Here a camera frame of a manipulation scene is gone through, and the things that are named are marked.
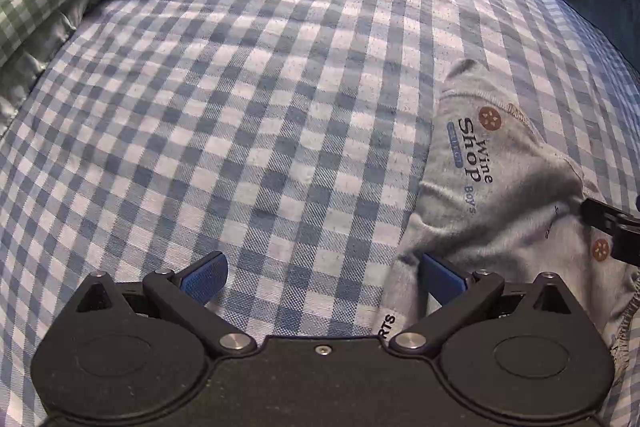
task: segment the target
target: blue gripper pad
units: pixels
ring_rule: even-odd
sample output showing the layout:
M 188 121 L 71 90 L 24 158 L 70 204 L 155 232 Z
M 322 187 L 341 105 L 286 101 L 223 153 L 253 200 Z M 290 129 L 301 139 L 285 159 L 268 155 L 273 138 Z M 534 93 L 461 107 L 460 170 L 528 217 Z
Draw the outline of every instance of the blue gripper pad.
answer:
M 178 287 L 204 306 L 225 286 L 228 263 L 222 252 L 212 252 L 192 266 L 176 274 Z
M 444 306 L 466 291 L 466 282 L 433 257 L 422 254 L 420 288 L 425 294 L 430 293 Z

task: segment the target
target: black clip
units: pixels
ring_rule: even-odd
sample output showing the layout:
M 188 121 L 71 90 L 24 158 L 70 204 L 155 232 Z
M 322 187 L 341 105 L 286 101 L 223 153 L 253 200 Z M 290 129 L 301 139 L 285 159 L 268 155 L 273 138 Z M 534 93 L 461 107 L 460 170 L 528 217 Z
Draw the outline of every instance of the black clip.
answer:
M 591 198 L 580 205 L 580 216 L 586 225 L 612 237 L 613 259 L 640 267 L 640 219 Z

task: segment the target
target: screw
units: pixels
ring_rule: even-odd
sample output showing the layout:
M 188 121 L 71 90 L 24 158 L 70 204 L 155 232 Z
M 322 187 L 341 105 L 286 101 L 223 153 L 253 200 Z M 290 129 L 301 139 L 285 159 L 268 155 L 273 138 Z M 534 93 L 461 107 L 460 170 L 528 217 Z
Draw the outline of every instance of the screw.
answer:
M 231 351 L 240 351 L 251 344 L 251 337 L 244 333 L 227 333 L 220 337 L 220 346 Z
M 427 339 L 420 333 L 414 333 L 408 331 L 406 333 L 400 333 L 396 335 L 396 344 L 404 349 L 419 349 L 427 343 Z
M 316 346 L 316 353 L 323 357 L 326 357 L 332 351 L 331 346 Z

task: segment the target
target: checkered bedsheet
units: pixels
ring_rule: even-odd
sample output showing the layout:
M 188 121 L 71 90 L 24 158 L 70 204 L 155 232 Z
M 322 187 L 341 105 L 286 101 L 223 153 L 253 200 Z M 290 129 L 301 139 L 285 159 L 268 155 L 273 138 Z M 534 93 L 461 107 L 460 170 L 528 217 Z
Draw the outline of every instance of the checkered bedsheet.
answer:
M 104 0 L 0 141 L 0 423 L 44 417 L 30 360 L 93 269 L 220 249 L 213 307 L 257 338 L 369 333 L 462 57 L 633 206 L 638 74 L 559 0 Z M 616 427 L 638 421 L 639 339 Z

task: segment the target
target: brown button print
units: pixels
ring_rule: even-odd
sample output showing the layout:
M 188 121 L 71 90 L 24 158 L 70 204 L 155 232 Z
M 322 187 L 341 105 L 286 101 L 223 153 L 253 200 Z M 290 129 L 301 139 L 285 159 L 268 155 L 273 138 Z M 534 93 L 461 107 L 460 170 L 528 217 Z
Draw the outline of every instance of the brown button print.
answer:
M 495 107 L 485 105 L 478 113 L 480 125 L 487 131 L 497 131 L 502 125 L 502 117 Z
M 591 255 L 596 261 L 604 261 L 609 256 L 609 241 L 596 239 L 591 247 Z

